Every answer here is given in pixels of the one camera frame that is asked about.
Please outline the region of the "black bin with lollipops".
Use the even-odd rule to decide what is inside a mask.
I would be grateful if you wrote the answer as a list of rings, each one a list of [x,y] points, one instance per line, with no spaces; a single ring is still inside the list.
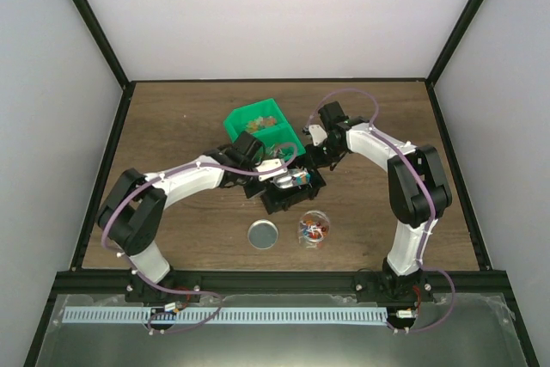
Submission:
[[[326,182],[317,169],[302,169],[307,169],[310,173],[310,182],[308,185],[292,187],[286,190],[278,189],[272,196],[260,198],[268,214],[288,211],[295,204],[305,200],[313,200],[318,195],[319,191],[326,185]]]

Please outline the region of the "silver metal scoop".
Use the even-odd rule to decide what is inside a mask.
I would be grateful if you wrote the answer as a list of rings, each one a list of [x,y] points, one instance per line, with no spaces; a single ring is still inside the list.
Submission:
[[[272,183],[275,187],[281,190],[286,190],[292,187],[301,187],[308,185],[310,182],[310,173],[307,169],[292,168],[286,174],[275,177]]]

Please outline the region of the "green bin with lollipops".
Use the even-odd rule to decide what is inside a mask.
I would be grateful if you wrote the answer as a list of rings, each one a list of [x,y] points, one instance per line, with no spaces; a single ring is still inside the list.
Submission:
[[[260,151],[260,155],[264,155],[265,159],[279,157],[284,161],[288,161],[294,153],[293,147],[288,145],[288,143],[293,143],[296,146],[297,156],[305,154],[303,144],[292,126],[288,123],[270,126],[254,132],[253,136],[264,144],[265,148]]]

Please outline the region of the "silver metal jar lid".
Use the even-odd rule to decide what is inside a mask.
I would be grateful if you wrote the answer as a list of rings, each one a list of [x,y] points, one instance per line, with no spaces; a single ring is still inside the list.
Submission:
[[[247,239],[256,249],[269,249],[278,241],[278,228],[269,220],[257,220],[250,225],[247,231]]]

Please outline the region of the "green bin with star candies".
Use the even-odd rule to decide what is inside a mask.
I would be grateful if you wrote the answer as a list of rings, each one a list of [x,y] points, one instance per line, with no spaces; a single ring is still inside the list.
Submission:
[[[266,146],[298,142],[289,121],[273,98],[234,109],[224,120],[223,126],[231,142],[242,132],[252,134]]]

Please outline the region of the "clear plastic jar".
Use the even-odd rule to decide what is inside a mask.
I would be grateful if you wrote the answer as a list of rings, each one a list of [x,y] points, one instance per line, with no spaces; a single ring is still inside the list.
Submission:
[[[297,239],[299,244],[308,249],[319,249],[327,239],[330,230],[330,219],[323,211],[306,211],[298,221]]]

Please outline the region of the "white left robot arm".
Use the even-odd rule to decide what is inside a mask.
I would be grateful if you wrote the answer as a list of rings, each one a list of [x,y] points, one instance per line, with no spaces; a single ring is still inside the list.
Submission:
[[[101,245],[125,258],[136,277],[145,283],[146,292],[158,302],[172,295],[184,295],[175,289],[169,274],[172,267],[156,245],[156,234],[164,211],[196,193],[227,185],[246,185],[250,181],[283,174],[297,155],[294,143],[289,159],[276,158],[265,167],[265,145],[248,132],[242,132],[231,144],[208,150],[196,159],[156,173],[141,174],[126,170],[116,181],[98,210],[96,222],[101,228]]]

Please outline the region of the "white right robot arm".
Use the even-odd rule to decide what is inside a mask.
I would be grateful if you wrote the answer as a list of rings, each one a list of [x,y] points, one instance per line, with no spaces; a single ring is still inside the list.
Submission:
[[[393,245],[382,263],[382,290],[394,301],[408,295],[423,271],[426,243],[452,193],[441,158],[431,145],[416,146],[381,132],[374,120],[346,116],[337,101],[317,111],[303,132],[312,139],[309,158],[317,168],[335,168],[347,154],[372,161],[388,175],[391,211],[397,219]]]

